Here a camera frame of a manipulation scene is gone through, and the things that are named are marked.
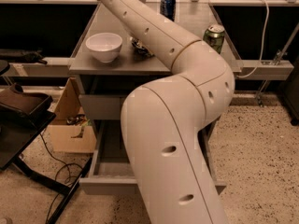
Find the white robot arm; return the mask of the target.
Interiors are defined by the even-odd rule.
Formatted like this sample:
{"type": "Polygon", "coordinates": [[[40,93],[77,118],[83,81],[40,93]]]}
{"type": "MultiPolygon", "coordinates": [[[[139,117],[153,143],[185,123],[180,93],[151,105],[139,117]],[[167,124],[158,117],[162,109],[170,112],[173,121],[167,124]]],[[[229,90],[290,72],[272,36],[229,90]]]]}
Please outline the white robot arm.
{"type": "Polygon", "coordinates": [[[121,131],[151,224],[229,224],[197,134],[231,103],[229,64],[139,0],[100,0],[170,71],[133,90],[121,131]]]}

